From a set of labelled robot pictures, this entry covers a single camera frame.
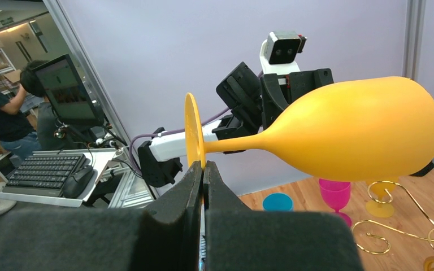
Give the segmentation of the yellow wine glass taken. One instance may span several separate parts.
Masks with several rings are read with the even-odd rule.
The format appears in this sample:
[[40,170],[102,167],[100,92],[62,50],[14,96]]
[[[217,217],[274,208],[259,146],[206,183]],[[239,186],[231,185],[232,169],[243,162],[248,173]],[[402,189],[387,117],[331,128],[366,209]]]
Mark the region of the yellow wine glass taken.
[[366,211],[375,217],[388,218],[394,214],[391,204],[391,192],[396,188],[398,177],[387,178],[384,182],[373,184],[376,180],[367,180],[367,193],[370,200],[366,203]]

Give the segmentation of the pink wine glass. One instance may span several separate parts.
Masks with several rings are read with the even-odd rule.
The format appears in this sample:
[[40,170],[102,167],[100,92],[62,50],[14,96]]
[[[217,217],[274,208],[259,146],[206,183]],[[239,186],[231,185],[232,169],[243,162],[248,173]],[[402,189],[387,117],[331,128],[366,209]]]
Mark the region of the pink wine glass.
[[341,212],[348,205],[351,196],[351,183],[331,181],[320,178],[318,180],[320,194],[323,201],[329,208],[333,209],[334,214],[342,218],[348,227],[352,226],[351,218]]

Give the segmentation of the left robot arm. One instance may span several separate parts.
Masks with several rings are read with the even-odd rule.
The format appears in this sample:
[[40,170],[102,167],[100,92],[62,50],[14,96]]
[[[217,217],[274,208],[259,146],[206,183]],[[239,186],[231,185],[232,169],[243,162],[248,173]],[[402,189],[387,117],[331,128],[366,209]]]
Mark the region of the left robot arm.
[[[244,62],[216,87],[218,96],[231,112],[221,112],[202,123],[205,141],[251,136],[267,129],[283,110],[303,95],[332,84],[332,71],[292,69],[286,75],[257,76]],[[143,179],[150,186],[175,183],[186,154],[184,130],[157,129],[151,140],[137,149]]]

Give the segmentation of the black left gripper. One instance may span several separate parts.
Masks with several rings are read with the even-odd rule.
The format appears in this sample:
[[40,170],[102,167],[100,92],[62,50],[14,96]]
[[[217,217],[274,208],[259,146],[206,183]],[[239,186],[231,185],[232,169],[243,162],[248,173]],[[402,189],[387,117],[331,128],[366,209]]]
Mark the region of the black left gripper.
[[257,134],[261,125],[263,129],[270,127],[295,100],[332,83],[332,70],[321,68],[287,75],[266,74],[260,85],[258,76],[241,62],[216,87],[231,114],[224,116],[212,132],[218,140]]

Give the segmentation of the teal wine glass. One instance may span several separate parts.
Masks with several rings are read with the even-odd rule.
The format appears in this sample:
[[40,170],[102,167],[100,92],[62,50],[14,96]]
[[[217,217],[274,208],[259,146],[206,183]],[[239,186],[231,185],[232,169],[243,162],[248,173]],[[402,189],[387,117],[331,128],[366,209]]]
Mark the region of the teal wine glass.
[[293,200],[284,193],[273,193],[266,196],[262,203],[265,211],[293,211]]

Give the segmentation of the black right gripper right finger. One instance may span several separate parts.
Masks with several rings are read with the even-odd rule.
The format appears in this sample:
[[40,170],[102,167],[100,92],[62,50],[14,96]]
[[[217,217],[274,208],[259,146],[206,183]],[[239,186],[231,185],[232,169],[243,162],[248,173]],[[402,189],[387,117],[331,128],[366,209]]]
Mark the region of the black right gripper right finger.
[[224,183],[217,165],[203,172],[207,270],[362,270],[350,228],[326,212],[254,211]]

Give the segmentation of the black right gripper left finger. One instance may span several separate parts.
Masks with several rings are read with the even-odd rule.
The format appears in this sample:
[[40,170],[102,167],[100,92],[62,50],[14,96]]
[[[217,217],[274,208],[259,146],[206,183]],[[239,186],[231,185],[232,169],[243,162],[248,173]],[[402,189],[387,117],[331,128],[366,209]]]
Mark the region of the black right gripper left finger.
[[144,208],[26,208],[0,218],[0,270],[197,270],[202,168]]

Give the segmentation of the yellow wine glass front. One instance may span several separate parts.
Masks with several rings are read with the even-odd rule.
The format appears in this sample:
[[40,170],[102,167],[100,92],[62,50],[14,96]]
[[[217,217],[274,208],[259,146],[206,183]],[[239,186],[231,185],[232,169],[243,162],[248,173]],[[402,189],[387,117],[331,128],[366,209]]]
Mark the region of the yellow wine glass front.
[[206,154],[259,149],[332,181],[383,181],[413,174],[434,158],[434,99],[401,76],[329,84],[290,104],[264,131],[204,140],[197,102],[184,103],[188,163]]

